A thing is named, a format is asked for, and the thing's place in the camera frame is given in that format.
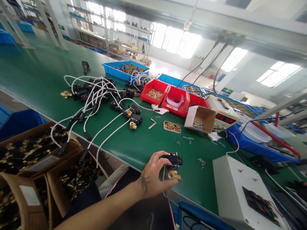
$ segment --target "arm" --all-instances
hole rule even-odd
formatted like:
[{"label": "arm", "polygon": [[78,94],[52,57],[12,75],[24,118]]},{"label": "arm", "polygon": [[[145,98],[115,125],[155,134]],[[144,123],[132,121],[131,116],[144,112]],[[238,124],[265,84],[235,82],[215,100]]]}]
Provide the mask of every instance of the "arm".
[{"label": "arm", "polygon": [[62,224],[56,230],[66,229],[108,229],[110,225],[129,207],[141,199],[154,197],[170,189],[178,180],[159,180],[159,172],[164,165],[171,165],[162,155],[165,151],[154,153],[145,166],[140,178],[114,195],[82,210]]}]

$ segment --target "forearm tattoo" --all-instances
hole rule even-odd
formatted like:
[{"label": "forearm tattoo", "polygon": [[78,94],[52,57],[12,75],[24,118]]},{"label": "forearm tattoo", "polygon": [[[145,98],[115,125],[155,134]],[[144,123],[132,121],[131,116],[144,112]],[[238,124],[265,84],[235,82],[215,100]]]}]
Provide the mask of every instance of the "forearm tattoo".
[{"label": "forearm tattoo", "polygon": [[148,183],[150,183],[150,176],[145,177],[145,169],[144,169],[142,175],[140,176],[140,180],[138,181],[138,184],[140,184],[142,189],[144,190],[144,195],[148,191],[148,186],[147,186]]}]

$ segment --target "white label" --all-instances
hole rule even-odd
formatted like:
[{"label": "white label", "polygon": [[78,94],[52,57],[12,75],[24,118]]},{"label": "white label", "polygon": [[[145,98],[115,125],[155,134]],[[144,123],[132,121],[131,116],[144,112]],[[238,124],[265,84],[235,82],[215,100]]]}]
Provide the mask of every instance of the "white label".
[{"label": "white label", "polygon": [[23,193],[23,196],[25,197],[28,206],[41,205],[33,187],[24,185],[20,185],[19,187]]},{"label": "white label", "polygon": [[50,155],[45,159],[41,160],[40,162],[36,163],[35,165],[31,166],[30,168],[26,169],[26,171],[30,172],[39,172],[40,170],[44,169],[45,167],[51,165],[53,162],[59,160],[59,157],[55,157]]},{"label": "white label", "polygon": [[171,109],[173,109],[173,110],[178,111],[178,108],[175,108],[174,106],[171,106],[171,105],[169,105],[169,104],[166,104],[166,107],[169,107],[169,108],[171,108]]}]

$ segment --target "digital display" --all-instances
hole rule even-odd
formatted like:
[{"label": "digital display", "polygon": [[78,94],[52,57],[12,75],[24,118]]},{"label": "digital display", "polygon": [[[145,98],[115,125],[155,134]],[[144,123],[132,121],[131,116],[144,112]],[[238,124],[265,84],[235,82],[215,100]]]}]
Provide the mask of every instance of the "digital display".
[{"label": "digital display", "polygon": [[227,89],[227,88],[222,89],[222,91],[225,93],[229,93],[229,94],[233,92],[231,89]]},{"label": "digital display", "polygon": [[227,124],[232,124],[232,123],[236,122],[236,120],[231,119],[229,117],[226,117],[224,115],[221,115],[219,113],[217,115],[215,115],[215,119],[221,120],[221,121],[223,121],[223,122],[225,122]]}]

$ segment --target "white plastic container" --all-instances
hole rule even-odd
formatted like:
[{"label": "white plastic container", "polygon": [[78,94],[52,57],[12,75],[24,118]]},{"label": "white plastic container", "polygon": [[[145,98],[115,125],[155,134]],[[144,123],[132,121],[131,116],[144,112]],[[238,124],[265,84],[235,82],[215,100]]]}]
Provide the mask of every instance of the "white plastic container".
[{"label": "white plastic container", "polygon": [[274,123],[265,124],[264,125],[267,130],[269,130],[272,134],[275,136],[286,139],[290,137],[295,137],[295,135],[290,132],[289,130],[285,129],[284,127],[277,125],[277,127],[274,125]]},{"label": "white plastic container", "polygon": [[[242,131],[245,124],[242,124],[239,128]],[[267,143],[272,140],[272,138],[259,129],[257,126],[253,125],[252,123],[248,123],[243,130],[242,134],[246,136],[248,139],[257,142],[257,143]]]},{"label": "white plastic container", "polygon": [[239,116],[240,120],[237,122],[238,125],[246,124],[251,118],[243,113],[236,111],[236,114]]}]

